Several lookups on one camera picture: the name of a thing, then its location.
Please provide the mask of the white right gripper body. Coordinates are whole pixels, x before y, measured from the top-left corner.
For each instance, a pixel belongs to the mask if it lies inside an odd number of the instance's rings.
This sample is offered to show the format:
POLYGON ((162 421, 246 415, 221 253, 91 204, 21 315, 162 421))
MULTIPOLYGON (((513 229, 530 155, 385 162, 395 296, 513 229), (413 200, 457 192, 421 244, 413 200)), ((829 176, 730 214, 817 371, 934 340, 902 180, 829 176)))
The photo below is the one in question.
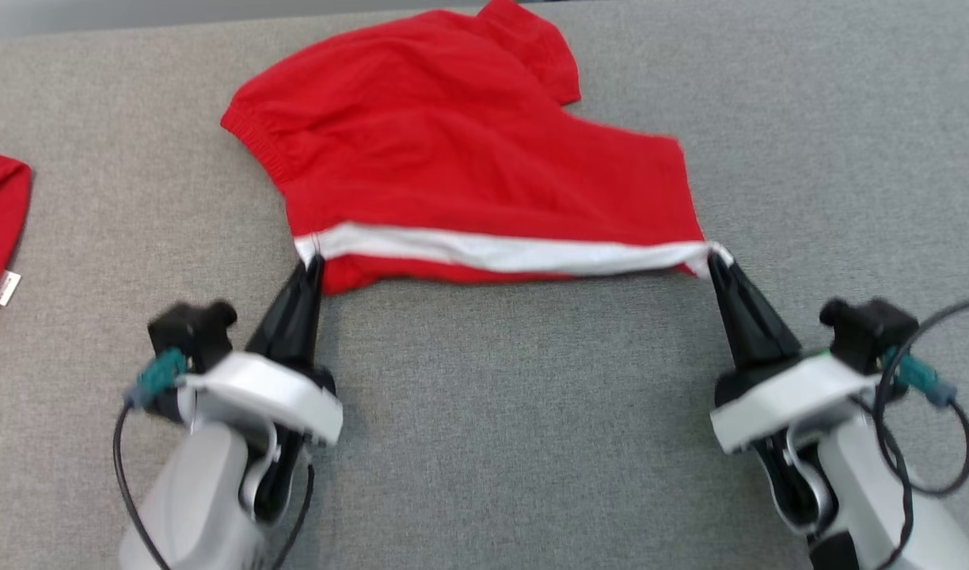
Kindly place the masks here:
POLYGON ((726 454, 754 452, 775 508, 798 535, 817 535, 836 515, 837 500, 816 457, 836 428, 853 421, 853 397, 874 393, 878 378, 828 353, 778 372, 710 413, 726 454))

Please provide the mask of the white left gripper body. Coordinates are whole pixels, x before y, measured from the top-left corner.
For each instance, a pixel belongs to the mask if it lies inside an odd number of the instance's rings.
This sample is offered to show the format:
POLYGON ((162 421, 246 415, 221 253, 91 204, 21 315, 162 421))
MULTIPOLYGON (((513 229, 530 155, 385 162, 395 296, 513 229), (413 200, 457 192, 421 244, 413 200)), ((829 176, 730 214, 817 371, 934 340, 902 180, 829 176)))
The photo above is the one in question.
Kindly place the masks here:
POLYGON ((261 523, 284 516, 302 448, 333 447, 343 429, 343 405, 328 368, 292 368, 239 351, 206 373, 181 375, 177 411, 191 431, 224 424, 260 448, 260 457, 247 462, 238 494, 246 514, 261 523))

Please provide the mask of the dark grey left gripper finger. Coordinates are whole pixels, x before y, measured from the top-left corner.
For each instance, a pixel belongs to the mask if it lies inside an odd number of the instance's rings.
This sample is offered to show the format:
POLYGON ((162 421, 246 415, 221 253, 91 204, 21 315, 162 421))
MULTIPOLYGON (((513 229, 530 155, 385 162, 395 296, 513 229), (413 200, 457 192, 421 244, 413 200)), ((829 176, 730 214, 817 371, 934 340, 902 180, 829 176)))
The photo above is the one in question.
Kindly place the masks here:
POLYGON ((298 278, 298 274, 301 273, 302 264, 307 266, 303 262, 296 264, 294 271, 289 278, 286 280, 279 293, 272 300, 271 305, 268 307, 267 313, 264 315, 263 320, 254 329, 252 338, 246 343, 246 352, 252 352, 254 354, 264 355, 268 359, 283 359, 283 332, 284 332, 284 314, 287 303, 289 302, 289 294, 292 282, 298 278))
POLYGON ((322 255, 316 255, 307 266, 302 264, 302 272, 291 285, 284 314, 283 358, 296 366, 315 368, 324 266, 322 255))

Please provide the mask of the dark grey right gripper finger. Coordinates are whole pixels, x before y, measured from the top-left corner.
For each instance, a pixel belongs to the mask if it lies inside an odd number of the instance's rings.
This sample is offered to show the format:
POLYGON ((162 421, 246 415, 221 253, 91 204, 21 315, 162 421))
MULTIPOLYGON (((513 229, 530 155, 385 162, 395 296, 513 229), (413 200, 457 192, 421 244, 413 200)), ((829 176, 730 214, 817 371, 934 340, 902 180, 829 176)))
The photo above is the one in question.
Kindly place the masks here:
POLYGON ((802 345, 766 296, 735 263, 722 263, 722 322, 735 363, 774 363, 802 345))
POLYGON ((735 367, 770 361, 770 329, 761 313, 766 299, 737 263, 728 263, 721 255, 710 256, 708 262, 735 367))

